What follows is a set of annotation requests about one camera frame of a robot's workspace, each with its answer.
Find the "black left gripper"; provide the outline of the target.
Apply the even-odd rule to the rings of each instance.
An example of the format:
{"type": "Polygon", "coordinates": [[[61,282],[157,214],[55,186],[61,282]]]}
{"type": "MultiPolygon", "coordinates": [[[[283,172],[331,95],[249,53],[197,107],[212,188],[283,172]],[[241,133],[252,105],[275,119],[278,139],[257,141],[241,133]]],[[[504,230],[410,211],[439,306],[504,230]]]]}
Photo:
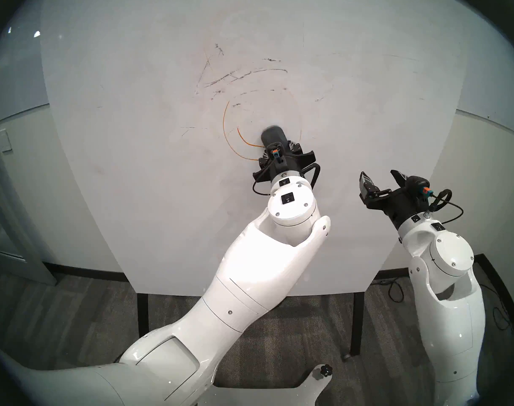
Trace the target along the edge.
{"type": "Polygon", "coordinates": [[[258,159],[260,170],[253,173],[254,182],[272,182],[281,173],[288,170],[301,171],[316,162],[313,151],[305,153],[299,143],[288,142],[288,153],[280,153],[276,160],[273,152],[265,152],[264,157],[258,159]]]}

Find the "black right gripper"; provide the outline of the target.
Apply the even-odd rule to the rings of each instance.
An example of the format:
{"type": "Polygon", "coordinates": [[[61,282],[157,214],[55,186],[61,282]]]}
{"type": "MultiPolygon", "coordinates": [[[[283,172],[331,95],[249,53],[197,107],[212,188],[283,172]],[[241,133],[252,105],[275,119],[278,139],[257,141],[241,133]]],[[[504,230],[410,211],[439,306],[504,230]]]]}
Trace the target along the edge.
{"type": "Polygon", "coordinates": [[[413,224],[421,222],[423,214],[428,210],[430,204],[425,196],[419,193],[413,196],[404,188],[408,179],[404,173],[395,169],[390,170],[390,173],[400,187],[399,189],[375,196],[378,193],[378,187],[362,171],[359,177],[359,195],[368,209],[382,211],[393,223],[395,229],[400,231],[404,224],[411,227],[413,224]]]}

